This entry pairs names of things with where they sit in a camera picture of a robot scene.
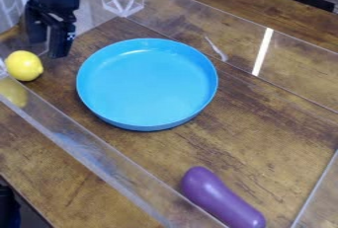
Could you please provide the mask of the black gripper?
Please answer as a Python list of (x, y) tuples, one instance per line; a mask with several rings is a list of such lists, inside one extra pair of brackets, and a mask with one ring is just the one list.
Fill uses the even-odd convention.
[(68, 55), (75, 39), (73, 11), (79, 9), (79, 3), (80, 0), (28, 0), (26, 2), (24, 19), (29, 43), (45, 42), (48, 31), (45, 24), (63, 21), (51, 26), (48, 52), (51, 58)]

